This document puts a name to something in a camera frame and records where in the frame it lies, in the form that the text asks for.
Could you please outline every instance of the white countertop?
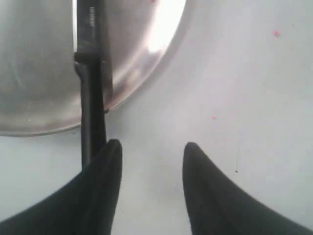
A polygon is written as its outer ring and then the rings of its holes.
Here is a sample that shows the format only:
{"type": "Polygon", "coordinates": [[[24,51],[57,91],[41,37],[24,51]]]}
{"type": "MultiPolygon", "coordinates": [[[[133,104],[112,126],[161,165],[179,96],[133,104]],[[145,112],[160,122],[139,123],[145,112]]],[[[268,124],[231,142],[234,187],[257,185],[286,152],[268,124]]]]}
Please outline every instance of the white countertop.
{"type": "MultiPolygon", "coordinates": [[[[188,141],[250,195],[313,229],[312,9],[310,0],[188,1],[152,78],[106,116],[124,152],[112,234],[191,234],[188,141]]],[[[0,220],[80,171],[78,129],[1,137],[0,150],[0,220]]]]}

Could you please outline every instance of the black knife handle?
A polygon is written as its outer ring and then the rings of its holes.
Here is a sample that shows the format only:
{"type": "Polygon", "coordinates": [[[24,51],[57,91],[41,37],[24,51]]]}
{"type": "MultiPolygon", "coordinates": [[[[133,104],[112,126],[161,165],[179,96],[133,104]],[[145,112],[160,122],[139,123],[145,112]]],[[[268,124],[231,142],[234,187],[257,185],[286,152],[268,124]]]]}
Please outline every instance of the black knife handle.
{"type": "Polygon", "coordinates": [[[81,80],[82,165],[86,167],[107,142],[100,56],[76,53],[75,71],[81,80]]]}

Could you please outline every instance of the white surface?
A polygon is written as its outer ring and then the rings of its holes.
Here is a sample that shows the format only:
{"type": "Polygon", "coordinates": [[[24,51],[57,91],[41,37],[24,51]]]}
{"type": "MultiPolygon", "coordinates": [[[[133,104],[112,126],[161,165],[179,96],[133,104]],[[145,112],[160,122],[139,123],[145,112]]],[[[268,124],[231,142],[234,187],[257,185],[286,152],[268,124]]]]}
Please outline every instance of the white surface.
{"type": "MultiPolygon", "coordinates": [[[[313,229],[312,8],[311,0],[188,2],[154,78],[106,118],[124,152],[113,234],[190,234],[188,141],[249,194],[313,229]]],[[[0,219],[79,172],[72,132],[0,139],[0,219]]]]}

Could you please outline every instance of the red speck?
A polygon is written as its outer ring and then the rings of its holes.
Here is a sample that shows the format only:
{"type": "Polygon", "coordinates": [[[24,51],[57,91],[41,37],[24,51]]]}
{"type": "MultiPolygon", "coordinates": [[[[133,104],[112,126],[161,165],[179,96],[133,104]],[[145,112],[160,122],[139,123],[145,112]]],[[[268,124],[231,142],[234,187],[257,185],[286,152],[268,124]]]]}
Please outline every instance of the red speck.
{"type": "Polygon", "coordinates": [[[280,36],[280,32],[274,31],[274,32],[273,32],[273,35],[274,35],[276,38],[278,38],[278,37],[280,36]]]}

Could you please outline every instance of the knife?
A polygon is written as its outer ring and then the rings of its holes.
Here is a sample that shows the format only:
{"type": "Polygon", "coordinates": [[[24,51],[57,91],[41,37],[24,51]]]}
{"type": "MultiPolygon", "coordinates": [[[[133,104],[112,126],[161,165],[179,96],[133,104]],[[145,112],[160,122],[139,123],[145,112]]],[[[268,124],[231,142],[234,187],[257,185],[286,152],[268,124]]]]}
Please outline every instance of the knife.
{"type": "Polygon", "coordinates": [[[74,66],[81,81],[81,148],[86,167],[106,144],[100,0],[73,0],[74,66]]]}

